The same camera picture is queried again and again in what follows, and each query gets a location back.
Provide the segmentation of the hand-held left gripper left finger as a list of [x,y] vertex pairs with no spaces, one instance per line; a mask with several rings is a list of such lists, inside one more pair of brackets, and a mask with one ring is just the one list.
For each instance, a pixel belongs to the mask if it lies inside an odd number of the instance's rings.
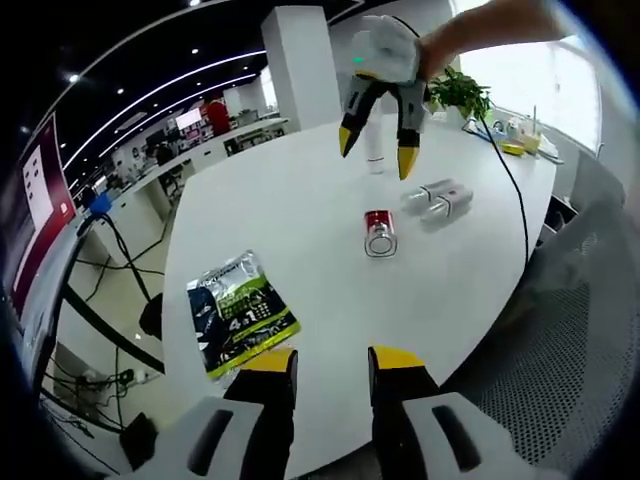
[[206,396],[161,432],[154,455],[120,479],[282,479],[294,437],[298,352],[247,362],[223,397]]

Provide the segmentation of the person's right hand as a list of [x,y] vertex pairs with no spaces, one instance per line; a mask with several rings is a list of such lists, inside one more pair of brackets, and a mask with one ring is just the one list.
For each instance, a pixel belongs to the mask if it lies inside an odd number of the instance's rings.
[[459,54],[460,40],[451,28],[442,26],[421,36],[418,46],[420,53],[419,78],[428,81],[441,72]]

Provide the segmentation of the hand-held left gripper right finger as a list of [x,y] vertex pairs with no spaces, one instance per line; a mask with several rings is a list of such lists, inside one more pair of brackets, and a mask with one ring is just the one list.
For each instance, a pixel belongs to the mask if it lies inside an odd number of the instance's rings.
[[368,348],[372,442],[385,479],[531,479],[511,435],[414,353]]

